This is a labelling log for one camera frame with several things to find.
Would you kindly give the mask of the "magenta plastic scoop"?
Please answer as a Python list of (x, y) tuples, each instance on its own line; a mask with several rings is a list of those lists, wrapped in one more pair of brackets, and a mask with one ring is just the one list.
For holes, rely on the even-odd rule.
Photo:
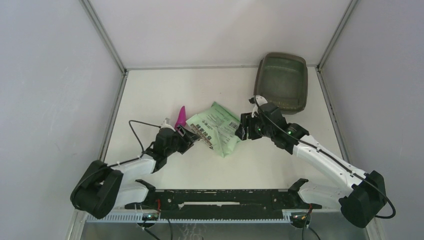
[(186, 107), (183, 105), (179, 110), (178, 117), (174, 125), (174, 129), (177, 130), (178, 127), (185, 127), (187, 125), (186, 121), (187, 121)]

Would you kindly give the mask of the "green cat litter bag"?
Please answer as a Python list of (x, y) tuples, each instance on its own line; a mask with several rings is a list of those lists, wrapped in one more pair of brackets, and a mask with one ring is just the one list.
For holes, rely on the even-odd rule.
[(209, 149), (222, 158), (230, 155), (241, 141), (235, 134), (240, 126), (240, 118), (217, 102), (190, 117), (186, 124)]

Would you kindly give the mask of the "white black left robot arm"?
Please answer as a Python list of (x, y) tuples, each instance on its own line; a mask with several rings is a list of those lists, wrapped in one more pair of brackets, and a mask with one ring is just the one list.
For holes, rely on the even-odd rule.
[(149, 209), (157, 196), (153, 186), (141, 176), (159, 171), (170, 155), (184, 154), (200, 136), (181, 125), (177, 129), (162, 127), (151, 146), (140, 157), (108, 165), (101, 160), (90, 163), (70, 195), (75, 209), (85, 211), (97, 219), (113, 209), (138, 203)]

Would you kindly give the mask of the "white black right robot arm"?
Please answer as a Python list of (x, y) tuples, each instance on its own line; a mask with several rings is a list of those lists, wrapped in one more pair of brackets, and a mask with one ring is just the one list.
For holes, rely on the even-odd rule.
[(330, 152), (304, 127), (287, 122), (272, 103), (242, 113), (235, 134), (242, 141), (269, 138), (277, 148), (303, 159), (334, 183), (331, 187), (306, 181), (289, 194), (289, 203), (295, 208), (307, 203), (338, 207), (348, 222), (365, 228), (389, 203), (385, 179), (379, 172), (365, 172)]

